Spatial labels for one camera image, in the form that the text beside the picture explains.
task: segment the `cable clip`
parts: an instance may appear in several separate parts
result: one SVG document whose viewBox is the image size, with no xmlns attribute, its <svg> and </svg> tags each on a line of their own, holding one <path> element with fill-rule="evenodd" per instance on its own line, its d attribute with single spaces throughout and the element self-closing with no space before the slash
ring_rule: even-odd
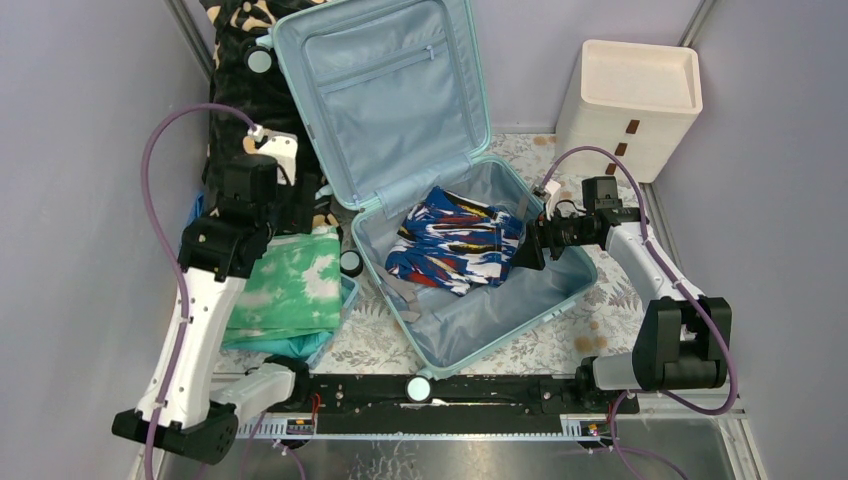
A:
<svg viewBox="0 0 848 480">
<path fill-rule="evenodd" d="M 247 135 L 252 138 L 254 142 L 261 142 L 266 135 L 265 127 L 258 123 L 254 124 L 253 127 L 247 129 Z"/>
<path fill-rule="evenodd" d="M 646 243 L 653 242 L 654 240 L 656 240 L 656 238 L 652 237 L 651 232 L 648 231 L 648 235 L 642 237 L 642 246 L 645 246 Z"/>
</svg>

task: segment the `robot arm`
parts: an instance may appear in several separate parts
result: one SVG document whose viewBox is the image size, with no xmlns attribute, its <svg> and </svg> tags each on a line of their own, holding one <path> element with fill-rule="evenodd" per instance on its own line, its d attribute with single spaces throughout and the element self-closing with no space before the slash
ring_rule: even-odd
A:
<svg viewBox="0 0 848 480">
<path fill-rule="evenodd" d="M 512 265 L 540 270 L 545 259 L 542 248 L 550 248 L 557 260 L 565 247 L 599 245 L 624 269 L 642 300 L 645 317 L 633 351 L 590 358 L 578 376 L 600 390 L 644 390 L 718 388 L 724 384 L 727 362 L 717 340 L 704 321 L 672 282 L 646 247 L 638 208 L 624 208 L 618 198 L 615 177 L 583 181 L 586 213 L 564 217 L 559 211 L 540 215 L 527 225 L 525 242 Z M 648 240 L 679 283 L 698 298 L 716 323 L 726 343 L 730 338 L 731 311 L 723 298 L 708 298 L 686 280 L 658 245 L 650 226 Z M 693 340 L 681 340 L 686 327 Z"/>
<path fill-rule="evenodd" d="M 178 261 L 189 298 L 178 292 L 153 377 L 136 408 L 115 416 L 115 435 L 144 443 L 159 409 L 156 447 L 215 464 L 229 451 L 240 423 L 292 396 L 297 369 L 277 357 L 230 386 L 209 391 L 227 321 L 254 263 L 275 234 L 311 228 L 317 178 L 302 175 L 300 188 L 294 189 L 297 140 L 275 132 L 268 136 L 259 154 L 225 166 L 214 208 L 183 231 Z M 304 205 L 293 201 L 297 191 L 308 200 Z M 190 304 L 187 323 L 180 311 L 185 301 Z M 181 348 L 174 348 L 177 343 Z M 169 368 L 170 387 L 159 403 Z"/>
</svg>

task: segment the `suitcase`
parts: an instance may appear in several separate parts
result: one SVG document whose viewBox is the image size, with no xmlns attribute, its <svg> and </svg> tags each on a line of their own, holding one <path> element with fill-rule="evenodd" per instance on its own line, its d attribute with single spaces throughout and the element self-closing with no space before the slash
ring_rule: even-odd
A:
<svg viewBox="0 0 848 480">
<path fill-rule="evenodd" d="M 573 308 L 597 280 L 581 248 L 464 297 L 390 277 L 406 213 L 438 185 L 534 218 L 542 204 L 491 140 L 468 0 L 347 0 L 280 20 L 272 46 L 352 235 L 400 328 L 441 379 Z"/>
</svg>

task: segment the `green folded clothing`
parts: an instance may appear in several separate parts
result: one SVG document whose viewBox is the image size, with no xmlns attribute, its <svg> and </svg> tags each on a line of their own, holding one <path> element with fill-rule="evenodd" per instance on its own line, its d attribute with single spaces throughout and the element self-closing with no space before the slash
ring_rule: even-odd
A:
<svg viewBox="0 0 848 480">
<path fill-rule="evenodd" d="M 280 340 L 339 326 L 339 236 L 335 227 L 272 240 L 239 296 L 223 344 Z"/>
<path fill-rule="evenodd" d="M 320 332 L 287 338 L 285 340 L 256 340 L 253 342 L 231 343 L 224 348 L 228 350 L 249 350 L 251 352 L 270 353 L 272 355 L 307 360 L 332 336 L 333 334 L 330 332 Z"/>
</svg>

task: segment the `drawer handle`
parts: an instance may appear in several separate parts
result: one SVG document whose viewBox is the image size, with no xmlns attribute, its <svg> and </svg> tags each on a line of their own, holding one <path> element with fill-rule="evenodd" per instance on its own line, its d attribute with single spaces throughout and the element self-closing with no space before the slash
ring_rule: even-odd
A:
<svg viewBox="0 0 848 480">
<path fill-rule="evenodd" d="M 639 128 L 639 120 L 630 120 L 630 123 L 627 125 L 626 133 L 633 135 L 636 133 L 636 130 Z"/>
</svg>

